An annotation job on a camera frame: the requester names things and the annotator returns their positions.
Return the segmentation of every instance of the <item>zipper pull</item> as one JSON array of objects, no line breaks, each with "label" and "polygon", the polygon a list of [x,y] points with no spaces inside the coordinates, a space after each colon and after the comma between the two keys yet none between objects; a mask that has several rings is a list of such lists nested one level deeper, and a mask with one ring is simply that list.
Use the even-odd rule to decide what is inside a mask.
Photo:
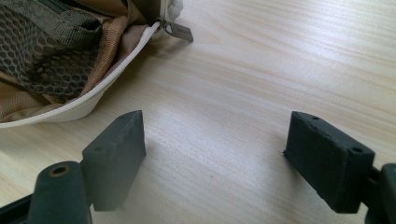
[{"label": "zipper pull", "polygon": [[190,42],[194,41],[191,29],[186,26],[176,24],[174,22],[166,21],[165,19],[159,18],[160,26],[165,30],[165,32],[173,37],[188,40]]}]

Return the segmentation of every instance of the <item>round hole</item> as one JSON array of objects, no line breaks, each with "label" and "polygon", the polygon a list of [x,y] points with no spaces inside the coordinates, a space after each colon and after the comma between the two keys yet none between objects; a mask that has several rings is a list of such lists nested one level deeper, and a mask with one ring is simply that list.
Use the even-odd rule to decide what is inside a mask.
[{"label": "round hole", "polygon": [[362,150],[361,148],[358,148],[358,147],[353,147],[352,150],[353,150],[354,152],[359,152],[359,153],[362,153],[362,152],[363,152],[363,150]]},{"label": "round hole", "polygon": [[57,177],[57,176],[65,175],[69,171],[70,171],[70,167],[65,165],[60,165],[50,170],[49,175],[52,177]]}]

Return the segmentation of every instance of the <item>tan bag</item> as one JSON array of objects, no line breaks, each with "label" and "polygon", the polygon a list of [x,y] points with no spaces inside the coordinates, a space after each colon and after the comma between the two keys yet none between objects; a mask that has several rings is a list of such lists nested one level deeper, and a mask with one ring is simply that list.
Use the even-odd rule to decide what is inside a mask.
[{"label": "tan bag", "polygon": [[75,2],[72,7],[93,15],[102,24],[98,56],[83,90],[79,96],[62,101],[26,90],[18,80],[0,70],[0,128],[82,118],[93,110],[105,90],[150,39],[160,38],[165,31],[192,41],[190,29],[172,23],[183,8],[182,0]]}]

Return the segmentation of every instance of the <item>light wood grain surface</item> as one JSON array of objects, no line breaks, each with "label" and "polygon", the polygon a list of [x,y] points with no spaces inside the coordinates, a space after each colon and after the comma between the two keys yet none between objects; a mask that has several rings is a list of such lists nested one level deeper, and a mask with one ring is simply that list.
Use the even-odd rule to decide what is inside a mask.
[{"label": "light wood grain surface", "polygon": [[191,44],[146,46],[92,113],[0,130],[0,206],[143,110],[148,155],[124,211],[93,223],[363,223],[335,214],[287,163],[290,112],[326,119],[396,162],[396,3],[184,1]]}]

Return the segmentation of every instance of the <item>wooden table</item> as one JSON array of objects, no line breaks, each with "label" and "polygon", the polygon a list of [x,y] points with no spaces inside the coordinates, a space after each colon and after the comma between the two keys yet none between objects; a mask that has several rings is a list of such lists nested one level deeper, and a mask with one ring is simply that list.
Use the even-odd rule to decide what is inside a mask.
[{"label": "wooden table", "polygon": [[393,1],[184,1],[191,44],[146,46],[84,118],[0,130],[0,205],[141,109],[148,155],[125,211],[94,223],[363,223],[335,214],[282,155],[290,112],[396,161]]}]

